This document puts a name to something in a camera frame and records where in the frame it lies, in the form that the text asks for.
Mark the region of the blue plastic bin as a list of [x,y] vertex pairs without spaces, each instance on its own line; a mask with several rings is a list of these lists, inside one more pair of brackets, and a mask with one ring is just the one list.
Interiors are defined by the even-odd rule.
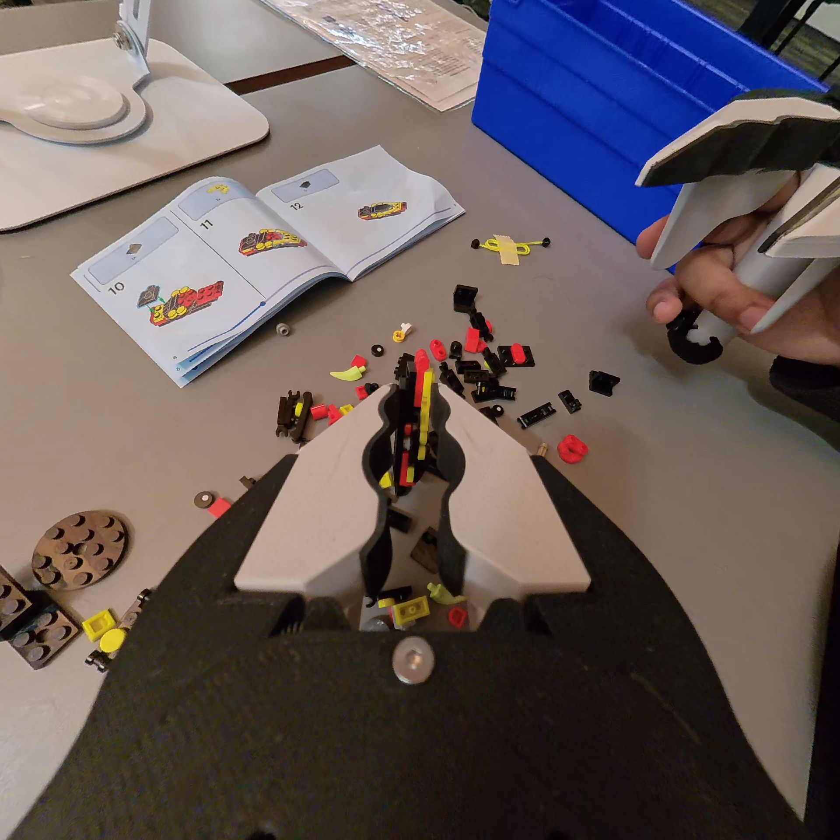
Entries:
[[826,85],[677,1],[494,1],[473,123],[630,242],[679,185],[645,162],[735,96]]

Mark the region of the lego instruction booklet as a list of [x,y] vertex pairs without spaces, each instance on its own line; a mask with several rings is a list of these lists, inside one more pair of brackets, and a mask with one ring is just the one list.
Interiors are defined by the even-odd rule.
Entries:
[[464,212],[375,146],[257,193],[208,177],[71,277],[184,386],[321,280],[355,281]]

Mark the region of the person's right hand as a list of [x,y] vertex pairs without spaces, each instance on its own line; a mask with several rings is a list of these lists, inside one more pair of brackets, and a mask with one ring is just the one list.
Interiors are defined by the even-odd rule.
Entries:
[[839,365],[839,274],[836,269],[774,325],[752,329],[773,300],[745,287],[733,266],[760,237],[780,209],[782,195],[759,210],[729,219],[716,227],[705,244],[690,251],[647,299],[647,310],[660,324],[674,320],[684,305],[709,310],[734,327],[751,345],[785,358],[814,364]]

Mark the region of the round brown lego plate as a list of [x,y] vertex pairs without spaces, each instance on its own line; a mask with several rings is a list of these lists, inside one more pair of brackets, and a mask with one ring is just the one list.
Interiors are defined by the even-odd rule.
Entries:
[[73,513],[39,538],[31,567],[38,583],[57,592],[94,585],[119,566],[128,546],[123,521],[108,511]]

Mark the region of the partly built lego car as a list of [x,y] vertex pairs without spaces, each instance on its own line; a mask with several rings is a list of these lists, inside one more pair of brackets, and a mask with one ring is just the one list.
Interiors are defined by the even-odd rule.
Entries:
[[392,420],[391,477],[381,485],[393,489],[397,498],[410,492],[428,471],[437,467],[432,429],[432,390],[435,382],[427,353],[401,355],[394,370],[398,392],[386,403]]

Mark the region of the clear plastic bag with paper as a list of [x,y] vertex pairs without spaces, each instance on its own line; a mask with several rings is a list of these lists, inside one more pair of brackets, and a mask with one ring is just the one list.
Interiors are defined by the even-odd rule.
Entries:
[[427,1],[267,1],[360,66],[445,112],[477,91],[486,34]]

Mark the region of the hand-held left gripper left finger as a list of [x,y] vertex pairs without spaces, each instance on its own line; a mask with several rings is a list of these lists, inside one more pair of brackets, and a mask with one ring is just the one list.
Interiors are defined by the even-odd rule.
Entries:
[[236,573],[238,590],[360,599],[383,586],[391,559],[374,546],[385,542],[385,404],[396,394],[396,384],[382,385],[298,452]]

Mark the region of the white stand with flat base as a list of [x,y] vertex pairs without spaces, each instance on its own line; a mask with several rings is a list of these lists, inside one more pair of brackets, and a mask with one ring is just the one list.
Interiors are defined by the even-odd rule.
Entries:
[[2,231],[266,137],[261,112],[149,38],[150,17],[121,2],[111,39],[2,56]]

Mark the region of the dark square lego plate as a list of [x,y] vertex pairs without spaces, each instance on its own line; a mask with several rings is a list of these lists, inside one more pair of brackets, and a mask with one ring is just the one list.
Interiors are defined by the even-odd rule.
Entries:
[[54,659],[81,633],[78,623],[60,606],[48,605],[28,621],[9,644],[32,669],[39,670]]
[[34,608],[28,593],[1,567],[1,638],[14,634]]

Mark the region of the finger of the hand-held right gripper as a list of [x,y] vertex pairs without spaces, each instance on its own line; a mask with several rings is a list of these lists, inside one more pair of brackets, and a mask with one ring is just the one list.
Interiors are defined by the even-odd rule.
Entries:
[[701,182],[714,175],[803,171],[838,162],[838,89],[743,93],[654,154],[636,185]]
[[772,258],[839,256],[839,170],[816,164],[768,226],[761,253]]

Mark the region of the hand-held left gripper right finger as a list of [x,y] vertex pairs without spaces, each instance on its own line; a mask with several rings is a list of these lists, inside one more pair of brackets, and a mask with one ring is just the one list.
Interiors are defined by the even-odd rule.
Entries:
[[447,386],[432,387],[437,467],[448,482],[437,564],[475,613],[498,599],[585,592],[585,568],[529,452]]

